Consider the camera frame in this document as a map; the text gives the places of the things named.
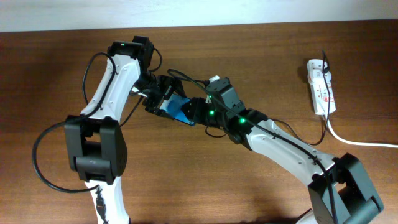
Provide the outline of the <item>blue Samsung Galaxy smartphone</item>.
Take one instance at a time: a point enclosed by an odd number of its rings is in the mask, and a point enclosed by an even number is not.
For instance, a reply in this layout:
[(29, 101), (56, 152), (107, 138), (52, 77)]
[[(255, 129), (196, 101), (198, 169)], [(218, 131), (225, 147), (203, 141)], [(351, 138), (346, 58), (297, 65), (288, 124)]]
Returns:
[(177, 121), (185, 123), (187, 125), (194, 126), (195, 123), (193, 121), (189, 121), (185, 116), (185, 114), (183, 113), (183, 111), (181, 110), (182, 106), (185, 103), (188, 103), (189, 101), (190, 101), (189, 98), (172, 94), (168, 100), (163, 101), (160, 108), (169, 115), (171, 115), (173, 119), (176, 119)]

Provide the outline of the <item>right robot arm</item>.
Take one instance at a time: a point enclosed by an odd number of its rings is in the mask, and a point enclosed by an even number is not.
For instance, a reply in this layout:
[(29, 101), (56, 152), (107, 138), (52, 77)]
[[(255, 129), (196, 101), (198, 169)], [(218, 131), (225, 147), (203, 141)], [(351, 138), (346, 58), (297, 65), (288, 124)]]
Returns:
[(222, 128), (230, 140), (268, 157), (308, 188), (312, 208), (298, 223), (370, 223), (383, 202), (361, 161), (319, 151), (281, 130), (258, 110), (247, 109), (228, 78), (204, 87), (207, 98), (182, 105), (188, 120)]

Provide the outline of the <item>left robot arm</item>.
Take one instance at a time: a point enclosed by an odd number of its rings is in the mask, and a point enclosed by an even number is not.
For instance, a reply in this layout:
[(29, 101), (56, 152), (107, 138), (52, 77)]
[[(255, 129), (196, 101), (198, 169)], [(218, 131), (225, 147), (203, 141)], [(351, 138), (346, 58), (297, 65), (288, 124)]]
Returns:
[(147, 37), (115, 41), (108, 48), (107, 68), (83, 120), (68, 116), (65, 125), (69, 164), (91, 196), (98, 223), (130, 223), (123, 202), (121, 176), (127, 165), (127, 146), (121, 115), (130, 93), (141, 95), (146, 111), (171, 118), (160, 108), (173, 93), (185, 96), (182, 82), (149, 69), (155, 47)]

